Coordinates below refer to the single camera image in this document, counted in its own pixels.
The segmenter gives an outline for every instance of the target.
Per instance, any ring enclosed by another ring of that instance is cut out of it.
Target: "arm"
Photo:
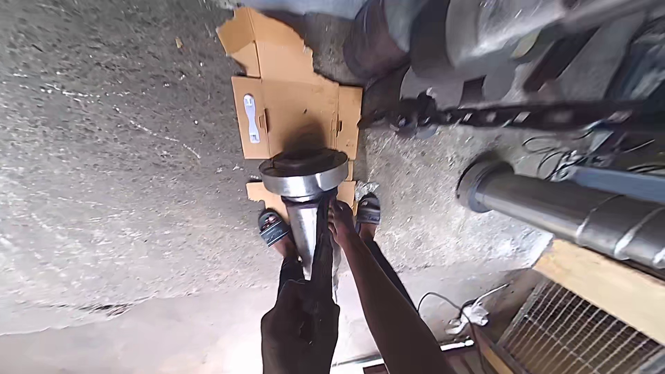
[[[348,205],[331,204],[329,227],[344,250],[367,325],[390,373],[453,373],[429,327],[356,233]]]

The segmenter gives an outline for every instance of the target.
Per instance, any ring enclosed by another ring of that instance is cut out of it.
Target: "bare foot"
[[[360,224],[360,232],[358,235],[360,239],[363,240],[374,240],[374,235],[376,235],[377,224]]]
[[[280,240],[277,240],[273,244],[273,248],[275,248],[279,254],[282,255],[282,257],[291,257],[291,256],[298,256],[298,251],[296,250],[295,244],[291,240],[291,238],[287,235],[284,238],[281,238]]]
[[[265,230],[268,226],[274,224],[276,221],[276,217],[268,217],[265,225],[261,228],[261,230]],[[277,240],[271,247],[275,248],[277,252],[282,255],[282,257],[298,256],[298,251],[295,247],[295,244],[288,235],[286,235],[284,238],[281,238],[280,240]]]

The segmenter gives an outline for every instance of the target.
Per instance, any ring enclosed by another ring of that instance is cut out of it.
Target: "cylindrical roller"
[[[335,189],[348,176],[348,157],[327,148],[282,152],[262,162],[259,171],[266,189],[282,196],[309,278],[317,245],[319,202],[324,192]]]
[[[474,212],[497,210],[618,260],[665,268],[665,206],[572,182],[516,175],[506,162],[473,165],[458,199]]]

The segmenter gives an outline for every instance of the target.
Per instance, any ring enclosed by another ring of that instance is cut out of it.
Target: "sandal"
[[[282,216],[274,209],[264,209],[259,215],[259,231],[263,241],[272,246],[278,240],[289,235],[291,227],[284,222]]]
[[[358,202],[358,211],[356,213],[356,225],[375,224],[381,222],[381,204],[375,194],[369,193],[363,196]]]

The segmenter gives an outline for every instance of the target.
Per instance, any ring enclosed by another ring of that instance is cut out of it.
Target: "dark trousers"
[[[400,277],[397,276],[395,269],[392,268],[388,260],[386,260],[385,256],[383,256],[383,253],[381,253],[381,249],[378,247],[378,244],[374,240],[365,240],[365,245],[370,249],[370,252],[372,253],[372,256],[374,256],[377,264],[381,267],[381,269],[383,269],[383,272],[386,274],[386,276],[388,276],[388,279],[390,279],[395,288],[397,288],[402,296],[404,296],[406,301],[408,301],[409,304],[415,309],[416,306],[411,300],[409,294],[406,292],[404,284],[402,284]],[[285,257],[284,261],[282,261],[282,269],[279,272],[279,288],[277,289],[277,295],[279,295],[279,292],[281,292],[282,287],[284,287],[284,284],[287,282],[287,280],[301,281],[304,278],[305,275],[303,274],[303,264],[298,260],[298,258]]]

